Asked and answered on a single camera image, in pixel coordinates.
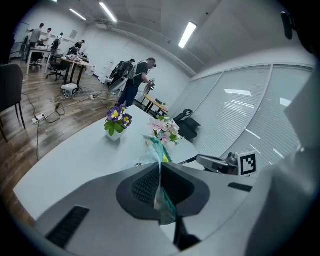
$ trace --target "white wall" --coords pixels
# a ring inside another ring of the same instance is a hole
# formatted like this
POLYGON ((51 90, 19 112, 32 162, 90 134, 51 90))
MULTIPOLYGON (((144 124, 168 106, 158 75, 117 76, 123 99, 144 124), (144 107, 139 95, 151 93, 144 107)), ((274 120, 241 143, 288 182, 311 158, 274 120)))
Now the white wall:
POLYGON ((36 29, 41 23, 44 23, 42 33, 47 33, 48 28, 52 28, 49 45, 54 42, 55 37, 63 33, 63 42, 59 49, 61 54, 73 46, 76 42, 82 40, 82 35, 86 29, 86 23, 72 12, 65 11, 59 3, 52 1, 41 1, 36 4, 21 20, 29 24, 28 30, 36 29), (70 38, 72 31, 78 32, 73 39, 70 38))
POLYGON ((219 64, 207 65, 191 80, 203 78, 221 71, 236 69, 259 64, 293 64, 301 66, 314 66, 315 57, 308 53, 302 45, 282 46, 252 52, 240 57, 222 61, 219 64))
MULTIPOLYGON (((135 59, 138 63, 150 57, 155 58, 157 68, 152 69, 147 76, 149 79, 155 78, 155 88, 149 95, 166 103, 168 109, 190 81, 181 67, 176 66, 172 60, 129 36, 93 25, 84 32, 83 39, 85 44, 81 50, 88 54, 90 63, 95 66, 94 73, 97 76, 101 75, 104 65, 109 60, 113 61, 114 68, 120 61, 135 59)), ((139 91, 143 91, 144 87, 144 84, 141 84, 139 91)), ((139 92, 136 99, 141 100, 142 94, 139 92)))

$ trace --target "blue jeans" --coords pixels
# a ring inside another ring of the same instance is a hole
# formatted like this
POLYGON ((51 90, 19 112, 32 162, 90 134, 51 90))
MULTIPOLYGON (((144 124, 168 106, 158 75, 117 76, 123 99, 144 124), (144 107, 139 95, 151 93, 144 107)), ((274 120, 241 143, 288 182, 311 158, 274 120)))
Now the blue jeans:
POLYGON ((117 105, 120 106, 125 103, 127 107, 132 106, 132 104, 134 103, 135 97, 137 96, 137 93, 138 93, 139 87, 138 88, 137 87, 135 87, 133 80, 129 79, 125 84, 124 91, 117 105))

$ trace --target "ceiling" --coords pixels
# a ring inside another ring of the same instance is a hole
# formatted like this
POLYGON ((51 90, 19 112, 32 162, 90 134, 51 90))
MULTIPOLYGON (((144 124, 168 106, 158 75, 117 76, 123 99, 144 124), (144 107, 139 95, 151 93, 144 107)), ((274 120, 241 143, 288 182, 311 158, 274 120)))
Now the ceiling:
MULTIPOLYGON (((86 23, 110 18, 101 0, 59 0, 82 14, 86 23)), ((104 0, 118 23, 112 30, 145 40, 195 75, 207 64, 288 44, 280 12, 267 0, 104 0), (178 47, 188 22, 197 29, 184 49, 178 47)))

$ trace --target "wooden floor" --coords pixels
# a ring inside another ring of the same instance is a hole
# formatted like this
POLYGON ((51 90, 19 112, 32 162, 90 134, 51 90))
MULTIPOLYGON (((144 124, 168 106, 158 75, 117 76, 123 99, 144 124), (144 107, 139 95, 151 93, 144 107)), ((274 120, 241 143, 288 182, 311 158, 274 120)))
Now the wooden floor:
MULTIPOLYGON (((58 81, 55 81, 55 76, 50 76, 46 79, 44 73, 45 64, 39 70, 31 67, 29 75, 26 75, 27 68, 24 61, 16 60, 12 61, 12 63, 19 64, 23 71, 22 93, 29 96, 35 107, 35 115, 44 113, 48 116, 54 112, 56 103, 50 102, 50 99, 60 94, 63 78, 61 77, 58 81)), ((76 70, 73 82, 77 81, 78 75, 79 70, 76 70)), ((117 101, 114 95, 106 91, 106 86, 98 81, 96 76, 89 76, 83 73, 80 86, 89 95, 97 95, 103 91, 99 96, 108 99, 102 100, 107 107, 114 106, 117 101)), ((63 106, 67 106, 88 98, 87 93, 78 93, 73 99, 66 99, 62 96, 58 99, 62 100, 63 106)), ((18 120, 14 106, 0 113, 4 125, 4 133, 8 139, 8 143, 6 143, 0 135, 0 195, 7 210, 15 218, 32 226, 34 220, 25 211, 13 192, 14 187, 21 178, 37 163, 38 125, 32 124, 33 107, 25 95, 22 95, 21 107, 26 129, 24 129, 21 119, 18 120)), ((89 98, 66 107, 65 115, 62 115, 61 119, 55 123, 42 121, 38 131, 39 160, 75 133, 104 118, 106 113, 107 109, 100 101, 89 98)), ((54 113, 47 120, 52 122, 58 117, 54 113)))

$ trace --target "power strip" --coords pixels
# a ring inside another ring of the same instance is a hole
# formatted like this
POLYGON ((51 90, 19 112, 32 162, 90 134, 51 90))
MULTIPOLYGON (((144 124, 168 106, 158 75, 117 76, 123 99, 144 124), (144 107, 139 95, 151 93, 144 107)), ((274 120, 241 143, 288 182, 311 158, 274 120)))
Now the power strip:
POLYGON ((38 120, 36 120, 35 118, 32 119, 32 124, 33 124, 33 125, 37 125, 38 122, 40 122, 40 121, 42 121, 43 119, 45 119, 45 114, 42 113, 42 114, 38 115, 36 118, 37 118, 38 120))

